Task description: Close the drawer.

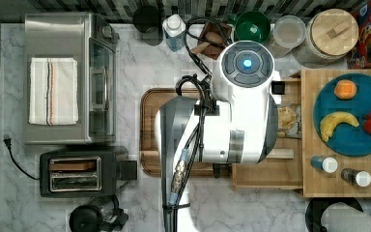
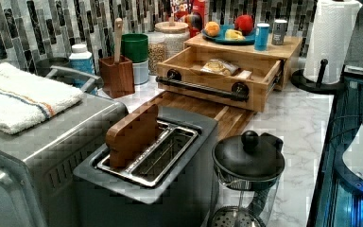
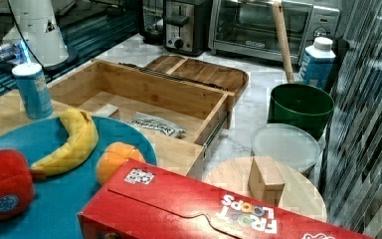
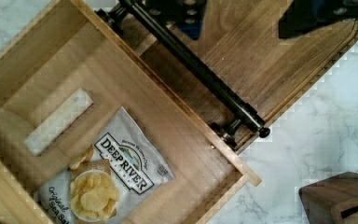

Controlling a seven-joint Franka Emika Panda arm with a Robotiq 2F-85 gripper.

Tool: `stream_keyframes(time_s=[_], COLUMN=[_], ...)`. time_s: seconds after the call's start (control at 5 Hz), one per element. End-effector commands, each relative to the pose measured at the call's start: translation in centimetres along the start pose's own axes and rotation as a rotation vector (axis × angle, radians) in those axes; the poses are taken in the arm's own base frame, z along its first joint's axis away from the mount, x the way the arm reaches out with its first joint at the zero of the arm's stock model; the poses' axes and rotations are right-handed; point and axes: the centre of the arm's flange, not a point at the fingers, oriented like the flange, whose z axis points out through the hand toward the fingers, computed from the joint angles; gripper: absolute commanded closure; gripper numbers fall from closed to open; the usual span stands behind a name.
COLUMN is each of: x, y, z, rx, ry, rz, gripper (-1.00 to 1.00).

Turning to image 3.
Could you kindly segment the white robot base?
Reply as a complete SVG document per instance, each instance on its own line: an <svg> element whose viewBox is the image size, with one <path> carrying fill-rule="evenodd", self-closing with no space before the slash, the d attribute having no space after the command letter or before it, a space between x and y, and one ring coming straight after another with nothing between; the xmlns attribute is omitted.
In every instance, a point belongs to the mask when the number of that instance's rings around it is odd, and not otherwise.
<svg viewBox="0 0 382 239"><path fill-rule="evenodd" d="M16 33L29 51L33 62L54 72L72 64L78 52L63 38L52 0L6 0L13 16Z"/></svg>

